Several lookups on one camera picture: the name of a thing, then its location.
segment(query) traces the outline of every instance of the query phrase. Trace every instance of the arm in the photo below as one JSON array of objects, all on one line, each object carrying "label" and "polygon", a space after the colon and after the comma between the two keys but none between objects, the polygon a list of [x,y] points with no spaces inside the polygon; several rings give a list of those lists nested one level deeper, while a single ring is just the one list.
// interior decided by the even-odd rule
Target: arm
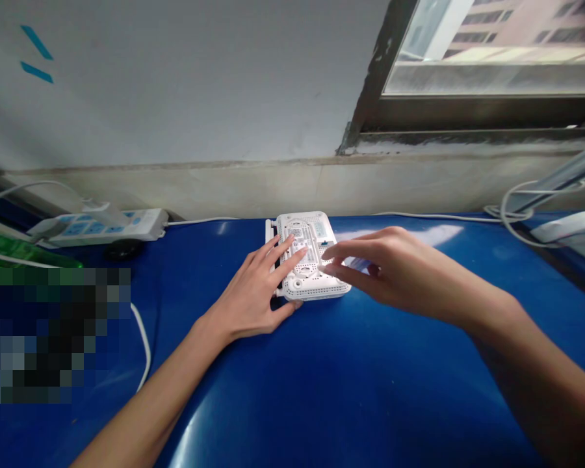
[{"label": "arm", "polygon": [[[343,266],[346,257],[371,261],[369,275]],[[399,227],[340,242],[323,258],[334,258],[326,273],[377,301],[463,329],[539,453],[585,466],[585,372],[513,296]]]},{"label": "arm", "polygon": [[289,302],[272,311],[270,299],[279,282],[303,258],[300,250],[273,273],[269,269],[294,237],[279,237],[247,255],[239,271],[188,335],[143,388],[100,431],[72,467],[151,467],[182,410],[219,353],[241,337],[273,332],[298,309]]}]

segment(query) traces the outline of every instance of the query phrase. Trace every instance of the green bottle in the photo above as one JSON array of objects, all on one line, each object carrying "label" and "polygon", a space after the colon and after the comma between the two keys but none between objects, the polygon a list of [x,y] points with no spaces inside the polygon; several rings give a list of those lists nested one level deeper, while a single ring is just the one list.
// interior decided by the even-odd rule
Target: green bottle
[{"label": "green bottle", "polygon": [[[0,234],[0,254],[6,257],[34,261],[45,265],[54,265],[61,268],[82,268],[83,264],[78,260],[47,252],[41,247],[29,244],[24,240],[12,239]],[[0,260],[0,268],[21,268],[26,267],[21,263]]]}]

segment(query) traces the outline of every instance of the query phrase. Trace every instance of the pixelated blur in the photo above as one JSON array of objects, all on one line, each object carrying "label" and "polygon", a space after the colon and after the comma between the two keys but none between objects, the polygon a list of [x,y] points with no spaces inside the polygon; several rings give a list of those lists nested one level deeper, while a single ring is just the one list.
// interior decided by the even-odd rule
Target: pixelated blur
[{"label": "pixelated blur", "polygon": [[71,403],[118,356],[129,268],[0,268],[0,404]]}]

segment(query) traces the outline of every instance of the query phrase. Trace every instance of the white power strip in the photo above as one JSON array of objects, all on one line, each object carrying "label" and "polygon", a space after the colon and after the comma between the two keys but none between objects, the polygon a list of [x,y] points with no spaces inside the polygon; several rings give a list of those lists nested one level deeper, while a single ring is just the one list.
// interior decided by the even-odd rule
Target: white power strip
[{"label": "white power strip", "polygon": [[110,244],[118,239],[155,241],[164,236],[164,224],[169,218],[165,210],[156,208],[122,213],[131,219],[127,226],[105,226],[86,213],[57,216],[57,220],[68,226],[61,234],[51,237],[48,243],[56,247],[74,247]]}]

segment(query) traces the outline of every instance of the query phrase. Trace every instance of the forearm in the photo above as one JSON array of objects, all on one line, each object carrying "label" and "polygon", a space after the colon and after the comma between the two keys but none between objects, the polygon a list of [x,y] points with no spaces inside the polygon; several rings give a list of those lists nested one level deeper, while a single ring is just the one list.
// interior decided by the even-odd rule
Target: forearm
[{"label": "forearm", "polygon": [[585,372],[517,303],[470,334],[540,454],[557,466],[585,465]]},{"label": "forearm", "polygon": [[198,320],[72,467],[151,467],[203,374],[227,344]]}]

